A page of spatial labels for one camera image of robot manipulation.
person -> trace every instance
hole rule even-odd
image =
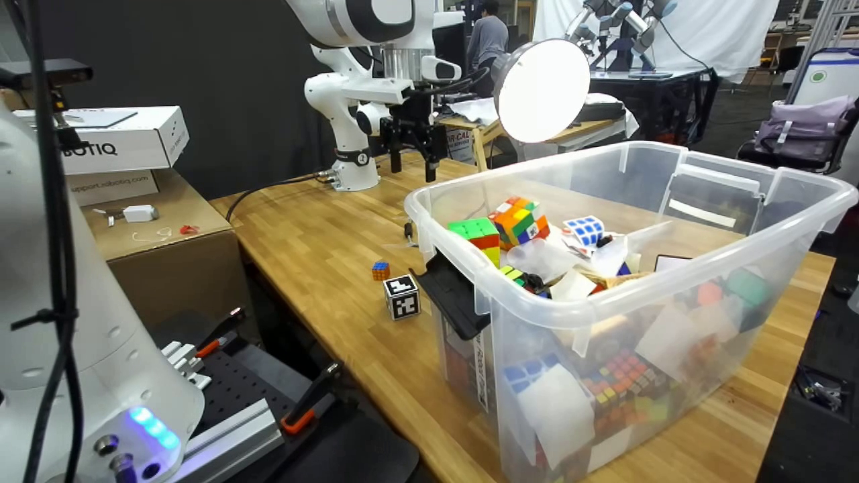
[[[495,61],[507,54],[507,23],[499,18],[499,2],[482,0],[479,18],[463,54],[463,72],[474,80],[478,97],[494,94]]]

cable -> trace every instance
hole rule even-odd
[[[691,55],[686,49],[682,49],[677,42],[677,38],[671,34],[671,30],[662,23],[662,18],[658,18],[658,23],[662,26],[662,33],[667,34],[667,39],[677,45],[678,54],[685,54],[686,58],[698,61],[703,70],[714,70],[711,64],[705,64],[703,58]]]
[[[27,30],[27,50],[32,70],[32,94],[35,94],[35,125],[38,125],[38,149],[39,149],[39,171],[43,171],[43,198],[44,198],[44,230],[48,230],[48,265],[51,265],[51,313],[56,331],[56,359],[38,406],[35,428],[30,439],[30,457],[23,466],[23,481],[38,477],[44,428],[54,407],[54,396],[58,388],[58,377],[67,375],[67,391],[73,406],[73,443],[67,457],[63,481],[75,481],[79,443],[83,443],[83,395],[78,380],[78,365],[73,355],[75,318],[78,318],[78,272],[75,272],[75,242],[73,242],[73,219],[70,200],[63,188],[60,159],[56,147],[56,132],[48,102],[48,78],[44,78],[44,54],[43,54],[43,30],[38,0],[23,0],[23,30]]]
[[[326,176],[326,174],[330,174],[330,171],[309,171],[309,174],[297,174],[297,176],[279,179],[279,182],[274,182],[274,186],[291,186],[291,182],[303,182],[303,179],[321,179],[321,176]],[[252,194],[256,194],[256,190],[265,190],[265,188],[274,188],[274,186],[260,186],[260,188],[252,188],[252,190],[238,194],[238,198],[234,198],[234,204],[226,210],[222,218],[231,223],[235,207],[238,207],[247,196],[252,196]]]

plastic storage bin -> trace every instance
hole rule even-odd
[[[550,226],[595,215],[635,280],[585,301],[511,285],[444,227],[509,196]],[[448,257],[490,316],[473,340],[440,321],[440,340],[450,384],[495,422],[507,477],[576,481],[729,377],[815,234],[854,204],[831,176],[622,143],[426,186],[405,211],[424,257]],[[686,261],[655,272],[662,254]]]

wooden table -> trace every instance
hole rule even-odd
[[[380,257],[391,274],[424,272],[418,250],[401,239],[401,198],[424,186],[424,171],[408,155],[401,166],[389,174],[380,164],[380,186],[362,194],[333,194],[318,182],[265,188],[240,200],[234,230],[277,292],[440,481],[505,481],[487,419],[443,377],[428,301],[422,294],[418,316],[391,321],[371,277]],[[470,171],[473,164],[443,160],[436,179]],[[734,377],[587,481],[754,481],[831,263],[808,254]]]

round lamp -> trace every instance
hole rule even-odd
[[[587,88],[591,70],[585,54],[558,38],[511,50],[494,102],[511,140],[541,143],[573,120]]]

